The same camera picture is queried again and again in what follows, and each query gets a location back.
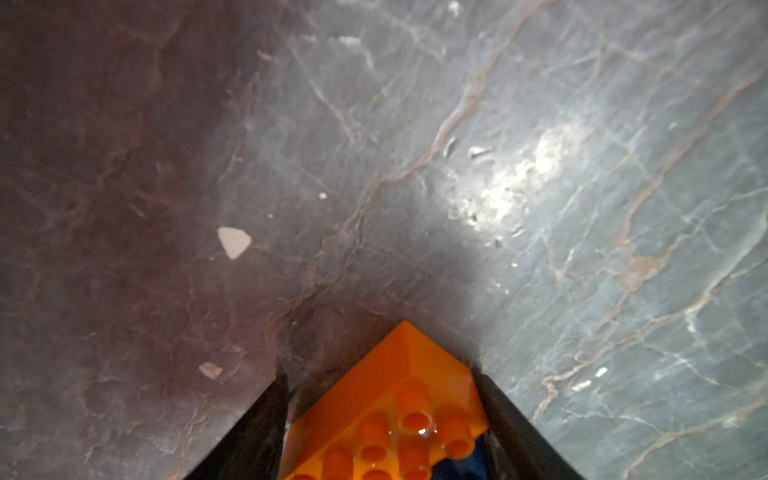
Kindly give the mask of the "orange lego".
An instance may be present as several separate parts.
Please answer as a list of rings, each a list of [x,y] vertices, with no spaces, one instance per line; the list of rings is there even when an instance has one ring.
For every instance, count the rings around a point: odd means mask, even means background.
[[[489,428],[470,369],[399,323],[287,433],[282,479],[432,479]]]

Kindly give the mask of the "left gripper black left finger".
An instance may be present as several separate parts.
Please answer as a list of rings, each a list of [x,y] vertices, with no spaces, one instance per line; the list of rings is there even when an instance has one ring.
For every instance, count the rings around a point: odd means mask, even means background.
[[[270,386],[185,479],[277,479],[289,401],[288,377],[278,371]]]

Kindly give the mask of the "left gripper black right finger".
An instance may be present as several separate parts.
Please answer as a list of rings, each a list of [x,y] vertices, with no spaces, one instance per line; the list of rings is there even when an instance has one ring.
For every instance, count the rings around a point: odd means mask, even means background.
[[[486,441],[495,439],[486,450],[490,479],[583,479],[489,375],[472,374],[489,423]]]

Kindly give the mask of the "blue lego front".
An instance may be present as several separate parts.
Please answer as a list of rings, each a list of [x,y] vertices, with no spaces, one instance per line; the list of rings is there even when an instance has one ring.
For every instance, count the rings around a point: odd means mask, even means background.
[[[483,440],[475,441],[473,452],[463,459],[444,459],[432,467],[432,480],[487,480]]]

